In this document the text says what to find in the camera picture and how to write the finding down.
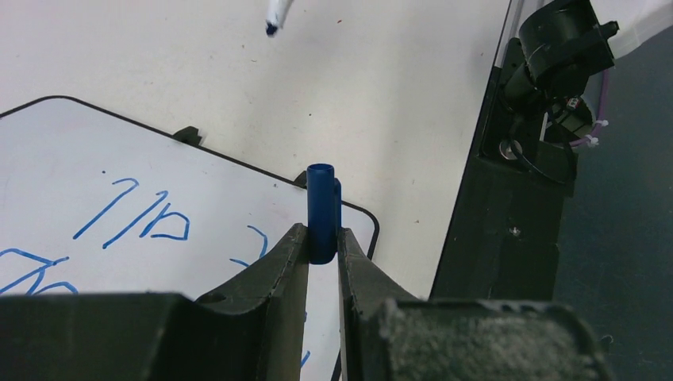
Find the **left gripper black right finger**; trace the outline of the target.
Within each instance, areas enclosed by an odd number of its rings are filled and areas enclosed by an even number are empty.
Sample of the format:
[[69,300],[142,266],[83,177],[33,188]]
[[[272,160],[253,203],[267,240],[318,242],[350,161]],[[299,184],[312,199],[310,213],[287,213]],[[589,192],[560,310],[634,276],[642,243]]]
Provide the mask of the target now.
[[344,380],[610,380],[589,326],[547,302],[421,300],[337,236]]

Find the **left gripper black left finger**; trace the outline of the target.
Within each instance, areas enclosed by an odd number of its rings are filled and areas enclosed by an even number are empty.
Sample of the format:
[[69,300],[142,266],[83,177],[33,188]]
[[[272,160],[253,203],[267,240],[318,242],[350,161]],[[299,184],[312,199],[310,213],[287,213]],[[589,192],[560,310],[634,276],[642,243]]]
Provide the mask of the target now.
[[297,380],[308,230],[195,300],[175,293],[1,300],[4,380]]

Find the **blue marker cap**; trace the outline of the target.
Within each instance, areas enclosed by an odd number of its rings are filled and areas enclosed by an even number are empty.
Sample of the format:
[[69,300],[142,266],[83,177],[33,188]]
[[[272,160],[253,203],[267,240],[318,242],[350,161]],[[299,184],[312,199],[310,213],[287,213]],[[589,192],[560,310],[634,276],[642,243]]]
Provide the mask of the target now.
[[306,169],[310,263],[328,264],[337,252],[341,228],[341,185],[334,166],[311,164]]

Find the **black framed whiteboard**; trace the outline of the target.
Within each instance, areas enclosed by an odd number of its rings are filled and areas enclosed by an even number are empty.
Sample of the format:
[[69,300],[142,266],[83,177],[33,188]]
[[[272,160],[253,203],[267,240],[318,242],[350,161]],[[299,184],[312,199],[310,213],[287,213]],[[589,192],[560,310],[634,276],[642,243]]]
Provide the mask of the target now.
[[197,298],[305,222],[335,171],[269,175],[73,98],[1,118],[1,292]]

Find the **white marker pen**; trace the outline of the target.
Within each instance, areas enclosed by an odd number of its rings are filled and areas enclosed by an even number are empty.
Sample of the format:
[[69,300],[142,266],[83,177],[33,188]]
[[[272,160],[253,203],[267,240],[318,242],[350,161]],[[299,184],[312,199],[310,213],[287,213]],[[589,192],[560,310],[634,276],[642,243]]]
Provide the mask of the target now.
[[270,0],[267,8],[266,35],[274,37],[283,28],[294,0]]

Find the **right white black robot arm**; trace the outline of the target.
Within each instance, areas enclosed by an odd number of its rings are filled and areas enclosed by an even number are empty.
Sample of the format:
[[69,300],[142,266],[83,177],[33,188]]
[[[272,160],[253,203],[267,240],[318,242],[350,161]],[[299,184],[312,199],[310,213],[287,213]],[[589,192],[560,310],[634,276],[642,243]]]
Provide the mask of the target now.
[[539,114],[671,26],[670,1],[551,1],[521,23],[524,61],[503,101],[515,114]]

